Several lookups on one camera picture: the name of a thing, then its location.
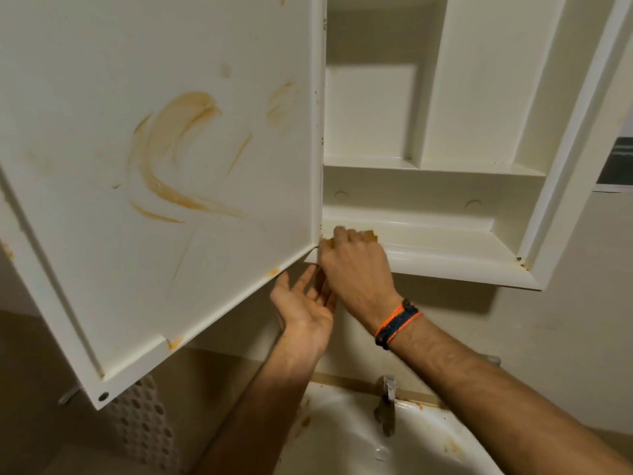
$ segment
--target faucet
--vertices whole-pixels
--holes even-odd
[[[376,422],[382,426],[382,433],[386,437],[396,432],[396,379],[391,375],[384,375],[382,380],[382,394],[378,407],[374,410]]]

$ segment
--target left hand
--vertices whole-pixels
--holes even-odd
[[[292,288],[288,272],[283,272],[277,277],[270,299],[284,322],[284,334],[305,337],[305,342],[315,343],[322,354],[332,334],[336,294],[322,271],[305,292],[316,271],[317,266],[310,265]]]

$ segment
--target open cabinet door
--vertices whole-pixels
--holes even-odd
[[[320,233],[323,0],[2,0],[0,237],[98,408]]]

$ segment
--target bracelet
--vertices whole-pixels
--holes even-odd
[[[422,312],[415,308],[410,301],[403,300],[378,328],[376,345],[388,350],[388,345],[393,340],[393,337],[421,314]]]

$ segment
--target sink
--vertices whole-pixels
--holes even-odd
[[[275,475],[502,475],[447,410],[399,401],[396,433],[374,421],[378,397],[310,383]]]

